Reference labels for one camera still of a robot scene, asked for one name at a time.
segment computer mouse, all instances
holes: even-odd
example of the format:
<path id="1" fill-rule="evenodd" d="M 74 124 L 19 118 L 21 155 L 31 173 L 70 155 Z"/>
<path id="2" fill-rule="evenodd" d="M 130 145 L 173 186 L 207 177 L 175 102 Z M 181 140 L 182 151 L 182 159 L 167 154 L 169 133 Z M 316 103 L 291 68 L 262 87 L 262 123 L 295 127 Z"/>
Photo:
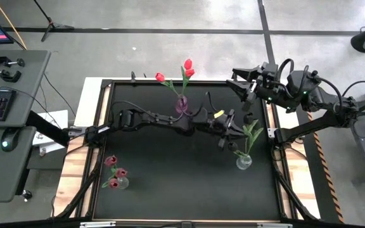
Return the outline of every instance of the computer mouse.
<path id="1" fill-rule="evenodd" d="M 18 145 L 20 127 L 8 127 L 1 137 L 1 149 L 5 152 L 13 151 Z"/>

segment yellow tag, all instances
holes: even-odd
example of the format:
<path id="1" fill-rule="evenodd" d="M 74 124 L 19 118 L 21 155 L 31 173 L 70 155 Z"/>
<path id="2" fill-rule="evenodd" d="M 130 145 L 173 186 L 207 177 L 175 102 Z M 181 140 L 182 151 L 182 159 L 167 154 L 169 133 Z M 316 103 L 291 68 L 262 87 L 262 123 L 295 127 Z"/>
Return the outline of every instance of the yellow tag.
<path id="1" fill-rule="evenodd" d="M 217 113 L 214 114 L 214 118 L 220 117 L 221 115 L 223 115 L 223 113 L 225 113 L 224 110 L 218 111 Z"/>

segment microphone stand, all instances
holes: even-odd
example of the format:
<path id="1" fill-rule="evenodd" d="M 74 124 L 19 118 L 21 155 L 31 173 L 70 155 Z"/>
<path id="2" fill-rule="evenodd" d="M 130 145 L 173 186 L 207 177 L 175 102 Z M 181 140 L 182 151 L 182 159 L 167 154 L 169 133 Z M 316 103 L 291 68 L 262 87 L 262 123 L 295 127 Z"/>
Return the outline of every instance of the microphone stand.
<path id="1" fill-rule="evenodd" d="M 55 23 L 49 16 L 47 16 L 47 14 L 42 9 L 41 5 L 39 5 L 39 3 L 36 0 L 33 0 L 33 1 L 36 3 L 37 7 L 42 11 L 44 17 L 46 17 L 46 19 L 49 22 L 49 25 L 46 28 L 46 31 L 44 32 L 44 35 L 42 37 L 42 42 L 44 42 L 46 40 L 49 32 L 54 32 L 54 30 L 56 30 L 56 29 L 65 29 L 65 30 L 73 30 L 74 29 L 73 26 L 62 25 L 60 23 Z"/>

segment tulip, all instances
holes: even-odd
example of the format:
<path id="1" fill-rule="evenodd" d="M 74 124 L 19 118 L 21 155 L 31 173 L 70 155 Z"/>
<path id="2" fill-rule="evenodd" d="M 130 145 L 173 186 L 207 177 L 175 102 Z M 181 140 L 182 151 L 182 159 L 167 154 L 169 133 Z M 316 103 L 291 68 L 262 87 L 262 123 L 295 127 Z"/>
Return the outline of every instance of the tulip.
<path id="1" fill-rule="evenodd" d="M 159 82 L 164 82 L 165 81 L 164 75 L 162 73 L 156 73 L 156 79 Z"/>
<path id="2" fill-rule="evenodd" d="M 194 69 L 189 69 L 185 71 L 185 76 L 191 77 L 192 75 L 194 75 L 194 73 L 195 73 Z"/>
<path id="3" fill-rule="evenodd" d="M 115 176 L 120 178 L 120 177 L 125 177 L 126 174 L 127 174 L 127 171 L 124 168 L 117 168 Z"/>
<path id="4" fill-rule="evenodd" d="M 109 187 L 110 188 L 116 188 L 119 186 L 119 182 L 116 178 L 112 178 L 109 180 Z"/>
<path id="5" fill-rule="evenodd" d="M 187 60 L 185 61 L 185 63 L 184 63 L 184 68 L 185 68 L 186 70 L 189 70 L 189 69 L 191 69 L 191 67 L 193 67 L 193 62 L 192 62 L 190 59 L 187 59 Z"/>
<path id="6" fill-rule="evenodd" d="M 105 159 L 105 165 L 107 167 L 112 167 L 114 164 L 117 163 L 117 157 L 115 156 L 109 156 L 108 158 Z"/>

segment glass vase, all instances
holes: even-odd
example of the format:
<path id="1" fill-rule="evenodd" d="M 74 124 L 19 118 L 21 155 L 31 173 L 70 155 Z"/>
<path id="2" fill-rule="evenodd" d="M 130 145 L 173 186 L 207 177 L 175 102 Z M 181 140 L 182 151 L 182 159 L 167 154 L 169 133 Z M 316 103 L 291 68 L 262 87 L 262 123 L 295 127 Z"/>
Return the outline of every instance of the glass vase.
<path id="1" fill-rule="evenodd" d="M 125 189 L 127 186 L 129 186 L 129 179 L 127 177 L 118 177 L 118 188 L 119 189 Z"/>
<path id="2" fill-rule="evenodd" d="M 176 111 L 179 114 L 187 112 L 188 109 L 188 100 L 185 96 L 178 96 L 178 100 L 176 103 Z"/>
<path id="3" fill-rule="evenodd" d="M 239 156 L 236 160 L 236 166 L 241 170 L 245 170 L 252 165 L 252 162 L 252 157 L 250 157 L 250 155 Z"/>

